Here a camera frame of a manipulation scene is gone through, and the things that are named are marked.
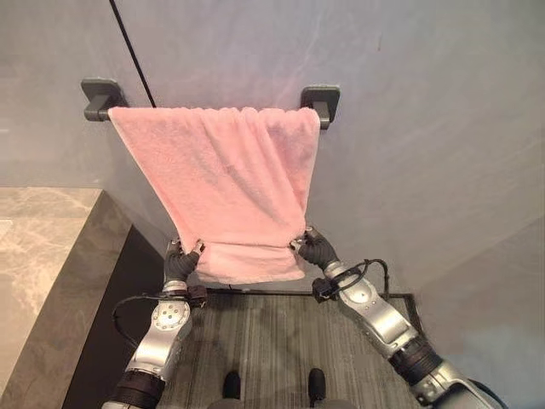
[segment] dark gray towel bar bracket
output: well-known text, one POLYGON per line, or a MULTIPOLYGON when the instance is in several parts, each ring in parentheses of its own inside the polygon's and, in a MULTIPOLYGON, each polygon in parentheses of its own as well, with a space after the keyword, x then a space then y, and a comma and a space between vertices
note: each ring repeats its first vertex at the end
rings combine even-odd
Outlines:
MULTIPOLYGON (((89 104, 83 111, 88 121, 109 121, 109 108, 129 106, 118 83, 111 79, 84 79, 82 90, 89 99, 89 104)), ((327 130, 335 119, 340 96, 339 87, 312 85, 301 92, 301 107, 316 110, 320 118, 320 129, 327 130)))
POLYGON ((83 111, 88 121, 109 121, 108 109, 128 106, 118 83, 111 79, 84 79, 82 90, 89 100, 83 111))

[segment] marble countertop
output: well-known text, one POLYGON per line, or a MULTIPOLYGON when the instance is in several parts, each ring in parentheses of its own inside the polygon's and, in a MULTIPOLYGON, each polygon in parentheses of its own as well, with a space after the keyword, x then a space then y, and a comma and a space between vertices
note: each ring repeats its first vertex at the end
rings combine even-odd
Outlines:
POLYGON ((100 189, 0 187, 0 395, 100 189))

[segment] robotic arm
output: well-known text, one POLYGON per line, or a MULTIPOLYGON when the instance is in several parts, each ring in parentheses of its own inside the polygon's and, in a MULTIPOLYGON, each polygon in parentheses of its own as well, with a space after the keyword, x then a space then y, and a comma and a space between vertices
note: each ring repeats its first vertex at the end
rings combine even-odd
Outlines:
MULTIPOLYGON (((476 386, 484 385, 473 383, 449 361, 438 356, 427 340, 378 295, 376 288, 364 278, 359 265, 347 268, 322 234, 307 228, 304 236, 292 241, 290 247, 324 272, 325 279, 313 282, 313 295, 318 302, 340 299, 343 310, 363 327, 371 344, 410 385, 412 394, 422 406, 441 409, 498 407, 499 402, 476 386)), ((366 267, 369 264, 370 261, 361 263, 366 267)))
POLYGON ((179 240, 169 243, 163 290, 144 296, 158 300, 149 330, 140 344, 134 342, 137 349, 102 409, 154 409, 159 403, 180 357, 181 343, 191 330, 191 307, 203 307, 206 300, 204 287, 186 284, 203 250, 200 240, 188 254, 181 251, 179 240))

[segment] floor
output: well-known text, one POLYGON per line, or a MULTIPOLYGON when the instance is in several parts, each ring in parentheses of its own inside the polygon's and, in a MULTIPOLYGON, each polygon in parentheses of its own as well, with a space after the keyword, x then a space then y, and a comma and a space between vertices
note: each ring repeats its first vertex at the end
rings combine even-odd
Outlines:
MULTIPOLYGON (((392 303, 407 315, 404 300, 392 303)), ((159 407, 204 409, 225 374, 242 378, 245 408, 308 407, 307 376, 320 367, 328 396, 360 408, 417 408, 408 388, 335 302, 312 297, 214 294, 194 310, 174 382, 159 407)))

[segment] towel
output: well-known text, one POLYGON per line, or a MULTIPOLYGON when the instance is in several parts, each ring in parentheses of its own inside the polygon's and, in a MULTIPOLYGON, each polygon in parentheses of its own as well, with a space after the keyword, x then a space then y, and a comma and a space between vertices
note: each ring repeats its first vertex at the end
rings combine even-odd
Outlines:
POLYGON ((122 108, 111 121, 169 212, 184 250, 202 239, 202 281, 300 279, 319 118, 309 108, 122 108))

